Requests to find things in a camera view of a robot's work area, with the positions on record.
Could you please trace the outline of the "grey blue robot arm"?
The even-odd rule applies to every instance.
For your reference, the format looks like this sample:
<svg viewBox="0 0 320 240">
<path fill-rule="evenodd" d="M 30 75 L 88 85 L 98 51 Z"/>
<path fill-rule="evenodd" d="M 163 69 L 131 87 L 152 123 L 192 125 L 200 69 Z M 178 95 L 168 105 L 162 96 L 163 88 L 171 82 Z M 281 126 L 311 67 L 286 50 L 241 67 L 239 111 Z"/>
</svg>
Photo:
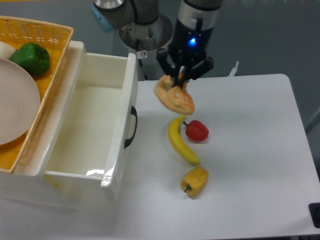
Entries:
<svg viewBox="0 0 320 240">
<path fill-rule="evenodd" d="M 91 13 L 104 32 L 117 30 L 136 53 L 153 51 L 164 74 L 182 88 L 213 69 L 207 47 L 220 0 L 182 0 L 175 24 L 159 12 L 158 0 L 94 0 Z"/>
</svg>

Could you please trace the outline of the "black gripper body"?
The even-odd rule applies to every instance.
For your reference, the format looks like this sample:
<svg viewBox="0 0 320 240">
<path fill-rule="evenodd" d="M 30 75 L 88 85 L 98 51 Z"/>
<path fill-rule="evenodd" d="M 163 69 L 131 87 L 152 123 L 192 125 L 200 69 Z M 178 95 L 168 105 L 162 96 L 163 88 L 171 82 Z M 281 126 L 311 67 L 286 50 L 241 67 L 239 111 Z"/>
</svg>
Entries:
<svg viewBox="0 0 320 240">
<path fill-rule="evenodd" d="M 175 65 L 186 66 L 186 79 L 196 80 L 213 69 L 213 58 L 206 51 L 212 31 L 212 27 L 205 29 L 202 18 L 195 20 L 193 28 L 177 20 L 171 43 L 157 50 L 156 59 L 163 72 L 174 78 Z"/>
</svg>

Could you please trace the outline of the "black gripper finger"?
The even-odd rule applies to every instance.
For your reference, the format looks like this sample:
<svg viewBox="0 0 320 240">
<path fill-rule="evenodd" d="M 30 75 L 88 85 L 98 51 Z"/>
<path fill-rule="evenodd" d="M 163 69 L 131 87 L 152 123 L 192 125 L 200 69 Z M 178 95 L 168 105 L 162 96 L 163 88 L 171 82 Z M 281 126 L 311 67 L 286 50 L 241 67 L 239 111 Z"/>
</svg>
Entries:
<svg viewBox="0 0 320 240">
<path fill-rule="evenodd" d="M 179 80 L 179 74 L 180 74 L 180 65 L 175 65 L 173 68 L 173 86 L 179 86 L 180 80 Z"/>
<path fill-rule="evenodd" d="M 188 80 L 186 79 L 186 71 L 187 67 L 186 66 L 181 66 L 180 67 L 180 87 L 184 88 L 185 85 L 188 83 Z"/>
</svg>

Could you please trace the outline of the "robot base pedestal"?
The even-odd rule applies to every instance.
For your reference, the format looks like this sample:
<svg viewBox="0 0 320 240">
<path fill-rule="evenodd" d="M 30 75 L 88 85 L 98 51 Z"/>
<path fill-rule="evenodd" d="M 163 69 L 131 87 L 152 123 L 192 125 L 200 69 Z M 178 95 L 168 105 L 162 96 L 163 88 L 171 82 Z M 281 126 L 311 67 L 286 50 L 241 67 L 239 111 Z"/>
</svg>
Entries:
<svg viewBox="0 0 320 240">
<path fill-rule="evenodd" d="M 149 25 L 132 22 L 118 32 L 128 52 L 137 57 L 139 81 L 156 81 L 164 75 L 157 60 L 157 51 L 166 48 L 172 39 L 173 25 L 167 16 L 160 13 L 157 20 Z"/>
</svg>

